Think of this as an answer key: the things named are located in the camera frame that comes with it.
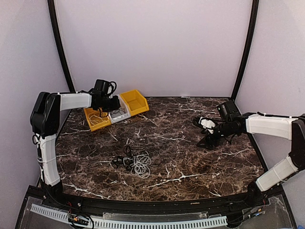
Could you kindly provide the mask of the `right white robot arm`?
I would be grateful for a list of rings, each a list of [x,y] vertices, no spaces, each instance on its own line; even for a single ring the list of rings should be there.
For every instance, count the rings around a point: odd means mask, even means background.
[[[284,116],[266,113],[240,113],[233,101],[217,106],[220,119],[195,117],[193,124],[202,130],[204,137],[197,143],[200,148],[213,150],[222,139],[231,142],[241,134],[262,134],[291,141],[287,157],[249,185],[243,203],[253,207],[262,198],[262,193],[274,185],[285,182],[305,168],[305,116]]]

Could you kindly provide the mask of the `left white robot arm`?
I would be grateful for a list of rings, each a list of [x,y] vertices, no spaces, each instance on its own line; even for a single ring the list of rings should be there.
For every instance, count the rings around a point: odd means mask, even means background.
[[[41,179],[48,187],[56,187],[61,183],[57,169],[55,143],[60,128],[62,111],[91,108],[98,112],[110,113],[120,108],[120,101],[114,81],[96,80],[89,91],[70,93],[41,92],[31,113],[30,124],[33,131],[32,141],[37,146],[37,159],[40,165]]]

